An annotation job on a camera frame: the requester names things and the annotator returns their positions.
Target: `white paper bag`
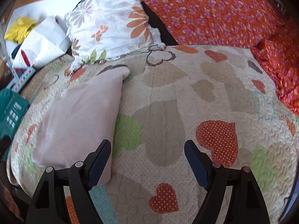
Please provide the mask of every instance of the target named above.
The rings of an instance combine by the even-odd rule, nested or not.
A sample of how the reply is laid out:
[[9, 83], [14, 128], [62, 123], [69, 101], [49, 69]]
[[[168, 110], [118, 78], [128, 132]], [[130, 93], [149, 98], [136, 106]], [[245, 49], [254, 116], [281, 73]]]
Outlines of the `white paper bag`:
[[41, 68], [65, 54], [70, 46], [70, 39], [56, 22], [55, 17], [48, 17], [32, 30], [24, 40], [15, 57], [13, 67], [24, 69], [28, 67], [22, 51], [31, 66]]

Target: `plastic bag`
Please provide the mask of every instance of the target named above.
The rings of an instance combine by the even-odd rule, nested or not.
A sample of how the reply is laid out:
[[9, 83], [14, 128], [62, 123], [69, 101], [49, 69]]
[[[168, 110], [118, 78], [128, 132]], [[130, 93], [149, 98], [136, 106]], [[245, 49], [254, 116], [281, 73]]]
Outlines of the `plastic bag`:
[[28, 34], [30, 34], [37, 25], [38, 22], [34, 19], [19, 17], [6, 32], [4, 39], [17, 44], [22, 44]]
[[41, 68], [62, 56], [71, 46], [66, 32], [54, 16], [46, 18], [24, 40], [13, 61], [13, 68]]

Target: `red floral fabric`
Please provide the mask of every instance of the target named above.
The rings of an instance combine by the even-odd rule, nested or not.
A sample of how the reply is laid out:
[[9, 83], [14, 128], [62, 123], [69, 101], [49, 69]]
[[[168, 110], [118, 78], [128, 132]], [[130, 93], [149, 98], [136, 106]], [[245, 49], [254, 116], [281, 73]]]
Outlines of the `red floral fabric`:
[[274, 81], [279, 100], [299, 116], [299, 30], [293, 20], [251, 51]]
[[266, 0], [144, 0], [179, 45], [250, 48], [284, 25]]

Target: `quilt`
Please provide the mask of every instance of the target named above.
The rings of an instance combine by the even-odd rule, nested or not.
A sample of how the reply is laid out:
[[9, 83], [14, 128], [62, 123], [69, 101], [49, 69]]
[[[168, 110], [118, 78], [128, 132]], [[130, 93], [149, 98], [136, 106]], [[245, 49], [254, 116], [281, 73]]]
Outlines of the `quilt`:
[[[67, 76], [64, 55], [38, 72], [22, 95], [31, 106], [12, 143], [7, 173], [33, 195], [44, 169], [31, 161], [36, 130], [54, 98], [116, 64], [128, 65], [115, 126], [112, 177], [90, 195], [104, 223], [192, 223], [205, 197], [184, 155], [192, 139], [225, 167], [249, 166], [278, 223], [295, 178], [296, 116], [250, 50], [228, 46], [168, 46], [133, 53]], [[76, 215], [66, 190], [73, 224]], [[217, 223], [223, 223], [227, 187]]]

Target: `floral pillow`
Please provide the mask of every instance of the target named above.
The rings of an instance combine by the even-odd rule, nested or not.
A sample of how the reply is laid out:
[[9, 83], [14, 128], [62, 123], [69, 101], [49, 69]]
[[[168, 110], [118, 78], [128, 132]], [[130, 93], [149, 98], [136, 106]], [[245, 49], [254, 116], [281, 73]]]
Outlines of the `floral pillow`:
[[75, 57], [69, 73], [84, 64], [164, 48], [158, 29], [148, 25], [141, 0], [85, 0], [65, 15]]

